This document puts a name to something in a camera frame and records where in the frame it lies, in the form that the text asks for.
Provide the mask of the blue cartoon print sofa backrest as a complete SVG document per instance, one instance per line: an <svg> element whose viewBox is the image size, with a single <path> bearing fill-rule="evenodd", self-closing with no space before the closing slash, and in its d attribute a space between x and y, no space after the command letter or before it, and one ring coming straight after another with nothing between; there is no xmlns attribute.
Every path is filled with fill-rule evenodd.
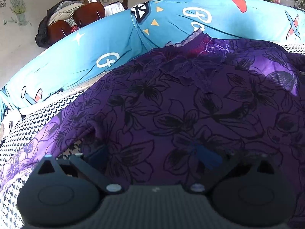
<svg viewBox="0 0 305 229"><path fill-rule="evenodd" d="M1 118L195 32L304 45L304 12L262 0L153 0L65 36L1 89Z"/></svg>

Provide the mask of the brown wooden chair right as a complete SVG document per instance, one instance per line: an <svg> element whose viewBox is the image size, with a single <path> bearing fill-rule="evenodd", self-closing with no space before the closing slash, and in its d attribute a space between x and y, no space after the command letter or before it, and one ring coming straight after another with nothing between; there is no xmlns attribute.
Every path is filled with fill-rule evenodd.
<svg viewBox="0 0 305 229"><path fill-rule="evenodd" d="M73 14L73 19L79 28L87 26L88 24L91 24L105 17L105 8L99 2L93 2L83 5L78 8Z"/></svg>

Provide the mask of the brown wooden chair left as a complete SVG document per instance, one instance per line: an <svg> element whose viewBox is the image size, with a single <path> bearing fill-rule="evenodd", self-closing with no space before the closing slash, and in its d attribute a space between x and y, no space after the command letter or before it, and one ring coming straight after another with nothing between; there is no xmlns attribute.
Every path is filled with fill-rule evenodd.
<svg viewBox="0 0 305 229"><path fill-rule="evenodd" d="M50 46L71 34L70 25L63 20L56 21L47 27L47 35L49 37Z"/></svg>

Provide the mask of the brown wooden chair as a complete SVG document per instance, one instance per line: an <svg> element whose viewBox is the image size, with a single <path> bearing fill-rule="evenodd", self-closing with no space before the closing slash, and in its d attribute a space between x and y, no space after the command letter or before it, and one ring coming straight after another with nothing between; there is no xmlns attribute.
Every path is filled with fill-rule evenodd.
<svg viewBox="0 0 305 229"><path fill-rule="evenodd" d="M91 24L105 17L105 8L99 2L93 2L83 5L78 8L73 14L73 19L79 28L87 26L88 24Z"/></svg>
<svg viewBox="0 0 305 229"><path fill-rule="evenodd" d="M50 46L71 34L70 25L63 20L56 21L47 27L47 35L49 37Z"/></svg>

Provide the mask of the white clothed dining table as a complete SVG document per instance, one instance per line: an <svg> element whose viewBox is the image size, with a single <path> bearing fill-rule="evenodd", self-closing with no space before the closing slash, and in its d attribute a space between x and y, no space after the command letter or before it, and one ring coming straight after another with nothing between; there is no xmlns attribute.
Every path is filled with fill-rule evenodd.
<svg viewBox="0 0 305 229"><path fill-rule="evenodd" d="M123 7L121 2L111 3L105 6L104 9L106 17L125 11L125 8Z"/></svg>

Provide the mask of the dark wooden chair behind table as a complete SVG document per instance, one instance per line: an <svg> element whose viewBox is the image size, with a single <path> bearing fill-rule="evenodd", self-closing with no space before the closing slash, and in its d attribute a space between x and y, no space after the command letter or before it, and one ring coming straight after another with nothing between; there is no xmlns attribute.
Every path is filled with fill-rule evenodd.
<svg viewBox="0 0 305 229"><path fill-rule="evenodd" d="M128 0L123 0L122 6L123 6L124 10L128 10Z"/></svg>

